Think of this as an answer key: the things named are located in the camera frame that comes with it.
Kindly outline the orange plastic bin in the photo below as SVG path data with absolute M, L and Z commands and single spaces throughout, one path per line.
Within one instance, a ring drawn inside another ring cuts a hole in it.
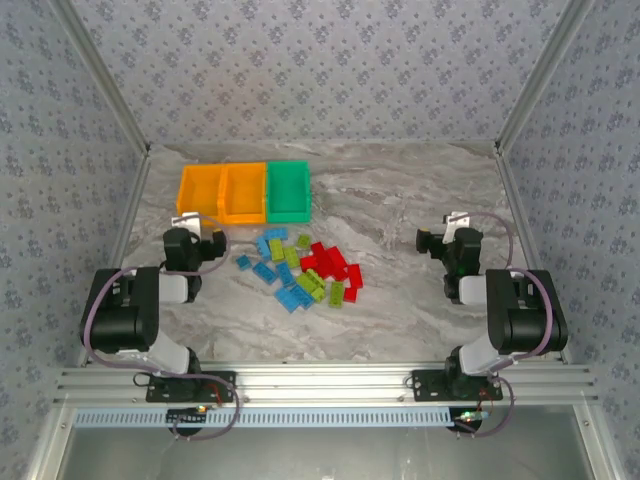
M 218 164 L 185 166 L 176 199 L 177 213 L 198 212 L 216 217 L 223 172 L 224 167 Z
M 264 224 L 266 179 L 265 162 L 226 165 L 219 190 L 219 221 L 226 225 Z

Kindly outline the green plastic bin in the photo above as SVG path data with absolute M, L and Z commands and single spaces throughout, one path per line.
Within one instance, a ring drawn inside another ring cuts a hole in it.
M 307 161 L 267 163 L 266 216 L 276 223 L 309 223 L 311 172 Z

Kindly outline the small circuit board with LED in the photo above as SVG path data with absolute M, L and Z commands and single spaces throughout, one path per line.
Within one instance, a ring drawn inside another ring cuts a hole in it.
M 168 425 L 204 424 L 207 420 L 207 408 L 202 406 L 170 408 L 165 414 Z
M 454 413 L 452 420 L 454 425 L 467 433 L 475 433 L 482 425 L 484 420 L 489 418 L 490 414 L 482 410 L 461 411 Z

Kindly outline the grey metal panel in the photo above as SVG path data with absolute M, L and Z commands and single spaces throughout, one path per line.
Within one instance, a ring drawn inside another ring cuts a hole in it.
M 571 439 L 456 438 L 445 429 L 78 429 L 59 480 L 594 480 Z

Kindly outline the aluminium table side rail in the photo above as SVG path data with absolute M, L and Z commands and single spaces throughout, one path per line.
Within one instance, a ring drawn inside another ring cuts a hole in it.
M 511 166 L 502 150 L 499 147 L 496 147 L 495 150 L 501 180 L 504 185 L 505 193 L 512 212 L 520 245 L 527 266 L 533 269 L 544 269 L 543 262 L 541 260 L 532 230 L 528 222 L 526 209 L 519 195 Z
M 117 280 L 120 275 L 125 273 L 121 270 L 123 260 L 125 258 L 125 251 L 128 245 L 129 236 L 131 234 L 133 224 L 136 218 L 138 207 L 142 198 L 145 182 L 150 169 L 149 161 L 150 146 L 143 149 L 141 154 L 140 163 L 136 169 L 135 176 L 133 177 L 133 186 L 129 192 L 127 200 L 124 204 L 124 209 L 120 217 L 121 222 L 118 227 L 117 234 L 113 243 L 113 248 L 108 259 L 108 268 L 115 269 L 114 277 L 109 277 L 105 284 L 97 291 L 97 295 L 94 301 L 91 303 L 85 329 L 83 331 L 83 341 L 81 351 L 77 359 L 77 367 L 84 368 L 92 363 L 97 358 L 96 353 L 93 351 L 93 347 L 90 343 L 91 329 L 93 327 L 95 316 L 105 293 L 109 290 L 113 281 Z

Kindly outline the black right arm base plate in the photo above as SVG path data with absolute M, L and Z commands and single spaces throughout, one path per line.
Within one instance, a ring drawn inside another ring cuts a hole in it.
M 449 375 L 444 370 L 414 370 L 411 377 L 411 389 L 416 402 L 479 402 L 503 399 L 501 387 L 495 387 L 485 377 Z

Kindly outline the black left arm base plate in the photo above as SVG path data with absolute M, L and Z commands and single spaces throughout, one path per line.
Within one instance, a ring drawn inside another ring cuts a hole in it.
M 219 381 L 150 376 L 146 387 L 148 403 L 214 403 L 234 402 L 232 392 Z

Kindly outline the aluminium mounting rail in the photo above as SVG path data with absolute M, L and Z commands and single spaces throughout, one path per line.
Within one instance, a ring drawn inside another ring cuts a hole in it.
M 234 371 L 236 388 L 249 407 L 395 406 L 414 402 L 409 374 L 437 363 L 209 362 L 206 369 Z M 60 371 L 52 399 L 82 407 L 140 407 L 146 393 L 131 370 L 89 365 Z M 597 403 L 601 394 L 590 367 L 525 361 L 500 372 L 519 405 Z

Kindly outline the aluminium frame post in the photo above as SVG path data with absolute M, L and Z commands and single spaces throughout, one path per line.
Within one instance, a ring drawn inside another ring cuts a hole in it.
M 47 1 L 127 140 L 139 154 L 145 156 L 148 152 L 148 145 L 144 134 L 71 0 Z
M 500 130 L 495 146 L 505 157 L 544 93 L 595 0 L 567 0 L 539 58 Z

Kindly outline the aluminium frame leg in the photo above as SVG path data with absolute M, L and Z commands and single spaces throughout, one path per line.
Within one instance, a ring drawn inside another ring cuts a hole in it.
M 56 407 L 49 411 L 27 469 L 26 480 L 58 478 L 75 415 L 73 407 Z
M 600 405 L 575 405 L 574 414 L 595 480 L 627 480 Z

